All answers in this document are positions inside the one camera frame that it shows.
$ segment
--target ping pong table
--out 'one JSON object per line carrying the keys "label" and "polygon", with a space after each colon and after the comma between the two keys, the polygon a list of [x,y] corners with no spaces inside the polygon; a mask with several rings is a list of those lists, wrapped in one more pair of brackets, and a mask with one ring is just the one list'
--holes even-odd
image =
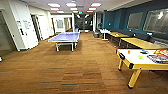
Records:
{"label": "ping pong table", "polygon": [[61,45],[72,45],[73,51],[73,45],[75,45],[76,48],[79,35],[80,32],[63,32],[50,38],[48,42],[56,42],[57,51],[59,51]]}

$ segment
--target recessed light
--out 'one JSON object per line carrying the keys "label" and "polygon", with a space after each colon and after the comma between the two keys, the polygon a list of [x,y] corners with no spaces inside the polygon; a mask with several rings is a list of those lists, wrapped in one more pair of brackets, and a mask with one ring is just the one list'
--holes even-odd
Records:
{"label": "recessed light", "polygon": [[70,8],[70,10],[78,10],[77,8]]}
{"label": "recessed light", "polygon": [[76,2],[76,0],[72,0],[72,2]]}
{"label": "recessed light", "polygon": [[57,11],[58,13],[64,13],[64,11]]}
{"label": "recessed light", "polygon": [[67,5],[68,7],[75,7],[75,6],[76,6],[75,3],[67,3],[66,5]]}
{"label": "recessed light", "polygon": [[89,8],[89,10],[96,10],[96,8]]}
{"label": "recessed light", "polygon": [[49,3],[48,5],[51,7],[60,7],[60,5],[57,3]]}
{"label": "recessed light", "polygon": [[78,11],[73,11],[73,13],[78,13]]}
{"label": "recessed light", "polygon": [[93,3],[91,6],[92,7],[98,7],[98,6],[100,6],[101,4],[100,3]]}
{"label": "recessed light", "polygon": [[87,11],[87,12],[93,12],[93,11]]}
{"label": "recessed light", "polygon": [[51,10],[59,10],[58,8],[51,8]]}

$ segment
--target hallway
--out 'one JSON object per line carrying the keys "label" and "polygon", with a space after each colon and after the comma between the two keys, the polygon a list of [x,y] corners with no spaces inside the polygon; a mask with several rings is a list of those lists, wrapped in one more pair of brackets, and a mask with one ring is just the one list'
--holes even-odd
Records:
{"label": "hallway", "polygon": [[166,94],[167,71],[142,71],[133,89],[132,75],[113,43],[82,32],[77,48],[40,41],[28,51],[13,52],[0,62],[0,94]]}

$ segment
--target window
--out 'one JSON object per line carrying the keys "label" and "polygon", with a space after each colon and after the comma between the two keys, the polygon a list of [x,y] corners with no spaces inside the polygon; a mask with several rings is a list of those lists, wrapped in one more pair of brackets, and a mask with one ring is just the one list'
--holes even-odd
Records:
{"label": "window", "polygon": [[141,23],[142,14],[142,12],[130,14],[127,28],[138,29]]}
{"label": "window", "polygon": [[149,11],[143,30],[166,33],[168,26],[168,9]]}

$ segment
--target white table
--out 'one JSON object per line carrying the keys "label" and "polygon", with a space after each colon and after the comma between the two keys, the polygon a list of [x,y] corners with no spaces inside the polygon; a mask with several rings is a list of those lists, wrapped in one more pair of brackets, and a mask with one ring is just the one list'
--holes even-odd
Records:
{"label": "white table", "polygon": [[104,38],[102,40],[108,40],[106,39],[105,33],[110,33],[110,31],[106,30],[106,29],[100,29],[101,33],[104,33]]}

